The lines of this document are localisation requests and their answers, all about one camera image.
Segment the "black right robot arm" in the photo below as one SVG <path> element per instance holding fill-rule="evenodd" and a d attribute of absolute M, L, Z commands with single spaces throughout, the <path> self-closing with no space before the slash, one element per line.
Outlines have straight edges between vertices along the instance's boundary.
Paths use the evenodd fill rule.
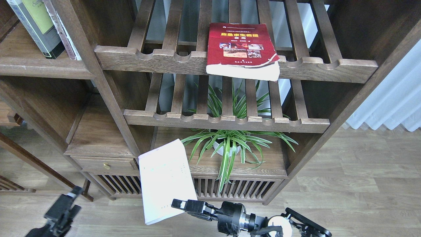
<path fill-rule="evenodd" d="M 268 218 L 247 214 L 243 204 L 229 201 L 223 201 L 222 206 L 216 208 L 205 201 L 173 199 L 171 207 L 199 219 L 216 220 L 218 231 L 233 237 L 241 231 L 248 232 L 251 237 L 291 237 L 292 227 L 297 228 L 302 237 L 332 236 L 329 230 L 290 208 L 286 208 L 285 213 Z"/>

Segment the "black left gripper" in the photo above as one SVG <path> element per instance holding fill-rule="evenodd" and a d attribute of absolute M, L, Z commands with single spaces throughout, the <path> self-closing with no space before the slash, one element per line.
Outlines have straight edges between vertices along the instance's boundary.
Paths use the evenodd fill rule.
<path fill-rule="evenodd" d="M 74 217 L 82 208 L 74 205 L 75 199 L 82 193 L 82 187 L 75 186 L 71 192 L 60 195 L 44 215 L 47 225 L 31 229 L 26 237 L 64 237 L 66 231 L 70 230 Z"/>

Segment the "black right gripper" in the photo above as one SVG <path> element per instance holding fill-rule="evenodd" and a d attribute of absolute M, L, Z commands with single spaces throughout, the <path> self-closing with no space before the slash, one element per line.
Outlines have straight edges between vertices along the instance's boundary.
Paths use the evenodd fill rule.
<path fill-rule="evenodd" d="M 223 201 L 220 209 L 205 201 L 182 201 L 173 199 L 171 207 L 183 210 L 199 219 L 217 219 L 217 229 L 220 233 L 237 237 L 243 230 L 251 232 L 260 229 L 257 216 L 253 213 L 246 214 L 245 206 L 241 203 Z"/>

